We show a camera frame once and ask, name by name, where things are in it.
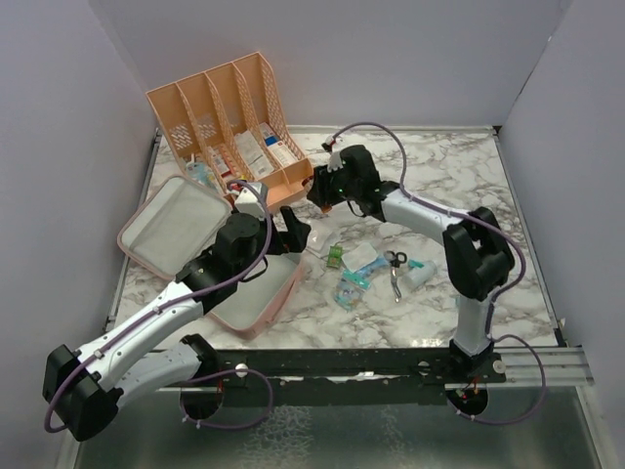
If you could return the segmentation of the small green box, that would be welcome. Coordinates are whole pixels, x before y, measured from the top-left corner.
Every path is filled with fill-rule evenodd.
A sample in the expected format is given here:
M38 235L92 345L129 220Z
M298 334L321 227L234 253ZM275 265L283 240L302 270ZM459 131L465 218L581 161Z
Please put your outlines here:
M343 247L339 244L332 245L329 248L326 266L331 269L339 269L342 264L342 255Z

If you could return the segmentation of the alcohol wipes bag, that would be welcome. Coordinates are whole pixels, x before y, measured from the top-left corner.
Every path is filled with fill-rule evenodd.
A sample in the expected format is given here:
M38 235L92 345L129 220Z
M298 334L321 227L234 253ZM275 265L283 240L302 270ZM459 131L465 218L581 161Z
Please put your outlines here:
M385 257L368 242L361 243L356 248L344 252L342 262L347 271L364 277L368 277L375 270L389 265Z

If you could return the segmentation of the black handled scissors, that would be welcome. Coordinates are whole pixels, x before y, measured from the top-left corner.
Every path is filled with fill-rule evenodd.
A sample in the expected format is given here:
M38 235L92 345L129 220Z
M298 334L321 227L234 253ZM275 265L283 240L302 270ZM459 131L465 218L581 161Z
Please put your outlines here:
M401 301L402 295L398 286L397 272L402 265L407 263L407 255L404 252L394 252L392 250L387 250L384 252L384 257L390 266L390 283L394 293L395 301L399 303Z

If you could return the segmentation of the white plastic bottle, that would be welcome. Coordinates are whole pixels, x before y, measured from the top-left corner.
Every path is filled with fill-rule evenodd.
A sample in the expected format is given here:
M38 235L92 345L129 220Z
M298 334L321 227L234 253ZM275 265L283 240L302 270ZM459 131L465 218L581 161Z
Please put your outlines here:
M410 291L423 286L438 272L438 267L433 261L409 260L408 271L401 277L403 285Z

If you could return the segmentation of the pink medicine kit case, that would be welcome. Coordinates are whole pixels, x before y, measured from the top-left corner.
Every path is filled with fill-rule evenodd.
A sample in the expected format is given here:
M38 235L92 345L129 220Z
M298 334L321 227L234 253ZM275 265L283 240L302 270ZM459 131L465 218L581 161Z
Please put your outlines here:
M185 177L170 177L140 206L118 235L120 249L137 264L166 280L213 253L223 272L235 221L230 204ZM211 310L209 316L232 333L253 339L274 323L299 282L302 252L266 254L251 280Z

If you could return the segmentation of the white gauze pack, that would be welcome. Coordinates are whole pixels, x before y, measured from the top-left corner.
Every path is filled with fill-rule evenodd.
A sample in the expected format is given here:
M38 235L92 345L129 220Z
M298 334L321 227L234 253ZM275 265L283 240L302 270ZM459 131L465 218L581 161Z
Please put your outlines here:
M307 239L307 250L317 258L326 257L330 247L340 238L340 229L321 220L310 220L311 231Z

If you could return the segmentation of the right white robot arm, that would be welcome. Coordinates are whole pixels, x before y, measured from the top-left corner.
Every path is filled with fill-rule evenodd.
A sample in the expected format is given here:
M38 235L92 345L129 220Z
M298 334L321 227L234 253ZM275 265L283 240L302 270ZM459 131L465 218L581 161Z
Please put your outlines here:
M363 145L341 149L329 163L315 166L307 199L323 210L353 202L364 217L403 226L443 247L449 280L459 294L448 369L461 382L480 375L481 355L493 347L493 302L515 266L492 211L451 208L409 194L403 182L381 178Z

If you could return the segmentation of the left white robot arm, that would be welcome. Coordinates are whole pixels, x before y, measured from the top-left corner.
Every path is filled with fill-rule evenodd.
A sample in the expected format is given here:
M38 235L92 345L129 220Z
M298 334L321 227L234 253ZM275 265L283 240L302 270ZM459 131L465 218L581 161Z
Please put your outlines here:
M42 395L44 429L69 431L78 442L98 435L118 412L140 397L173 384L205 385L228 375L218 353L200 334L172 348L155 347L211 313L234 326L253 326L279 310L289 288L286 266L307 247L310 225L284 206L285 230L234 212L214 243L187 262L157 297L118 327L72 351L60 345L47 358Z

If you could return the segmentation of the blue white medicine box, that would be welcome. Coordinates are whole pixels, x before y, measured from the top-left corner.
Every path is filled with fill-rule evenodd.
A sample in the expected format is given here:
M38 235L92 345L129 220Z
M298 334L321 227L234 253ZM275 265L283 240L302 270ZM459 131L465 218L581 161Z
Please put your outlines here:
M270 153L281 167L290 166L298 161L295 154L277 137L267 122L261 122L259 128Z

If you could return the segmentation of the red white medicine box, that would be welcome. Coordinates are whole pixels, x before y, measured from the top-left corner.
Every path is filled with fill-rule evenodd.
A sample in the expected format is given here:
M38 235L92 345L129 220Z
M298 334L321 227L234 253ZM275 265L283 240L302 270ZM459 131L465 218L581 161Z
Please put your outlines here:
M227 155L224 145L208 147L208 153L219 175L226 180L235 176L235 168Z

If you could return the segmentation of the teal bandage packet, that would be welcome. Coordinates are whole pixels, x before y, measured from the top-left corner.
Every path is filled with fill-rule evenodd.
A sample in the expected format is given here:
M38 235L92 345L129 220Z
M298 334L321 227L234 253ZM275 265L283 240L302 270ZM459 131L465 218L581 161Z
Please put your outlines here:
M343 270L342 280L354 285L362 290L368 290L370 288L370 282L367 278L361 276L357 272L351 272L349 270Z

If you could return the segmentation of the clear bandage bag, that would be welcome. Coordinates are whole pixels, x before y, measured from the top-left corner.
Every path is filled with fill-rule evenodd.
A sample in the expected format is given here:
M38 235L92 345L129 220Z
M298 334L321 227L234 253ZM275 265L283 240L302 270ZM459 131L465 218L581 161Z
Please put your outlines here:
M344 279L340 280L334 291L334 301L344 310L352 311L360 303L364 290Z

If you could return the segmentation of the blue patterned pouch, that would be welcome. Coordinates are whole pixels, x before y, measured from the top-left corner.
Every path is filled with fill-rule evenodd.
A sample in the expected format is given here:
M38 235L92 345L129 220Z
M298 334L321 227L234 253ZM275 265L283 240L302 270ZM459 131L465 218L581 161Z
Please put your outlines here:
M189 162L186 165L186 172L187 175L198 184L206 186L214 191L219 188L219 184L215 179L213 171L203 162Z

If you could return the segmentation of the orange plastic file organizer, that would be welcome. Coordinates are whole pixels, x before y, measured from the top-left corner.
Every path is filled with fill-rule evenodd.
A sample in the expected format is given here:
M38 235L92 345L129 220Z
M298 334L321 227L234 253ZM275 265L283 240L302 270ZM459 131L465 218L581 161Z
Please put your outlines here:
M215 66L146 93L161 130L179 166L197 158L213 171L221 189L241 177L259 180L269 188L271 211L305 196L305 181L313 175L312 164L291 136L273 69L259 52ZM267 122L298 161L281 167L270 153L259 124ZM240 156L234 135L249 130L274 172L255 179ZM224 145L235 176L224 180L208 153L208 147Z

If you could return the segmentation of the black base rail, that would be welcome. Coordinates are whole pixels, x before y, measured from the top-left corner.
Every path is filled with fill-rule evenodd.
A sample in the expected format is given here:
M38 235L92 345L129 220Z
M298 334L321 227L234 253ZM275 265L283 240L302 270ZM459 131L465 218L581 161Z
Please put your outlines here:
M209 378L184 391L189 404L442 405L448 385L506 380L493 350L466 361L447 348L215 350L198 334L182 342Z

